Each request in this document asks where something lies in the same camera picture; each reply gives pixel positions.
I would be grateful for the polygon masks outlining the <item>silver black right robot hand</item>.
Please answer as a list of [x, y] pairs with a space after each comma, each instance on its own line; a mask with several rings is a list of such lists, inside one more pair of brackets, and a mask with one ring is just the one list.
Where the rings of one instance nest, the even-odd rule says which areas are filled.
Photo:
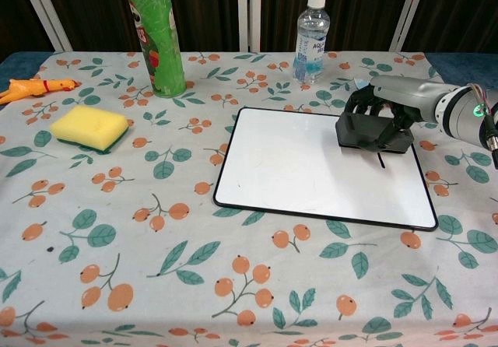
[[407, 114], [414, 122], [436, 123], [437, 104], [454, 86], [442, 82], [393, 75], [373, 77], [349, 97], [345, 112], [377, 115], [385, 104], [390, 104], [396, 117]]

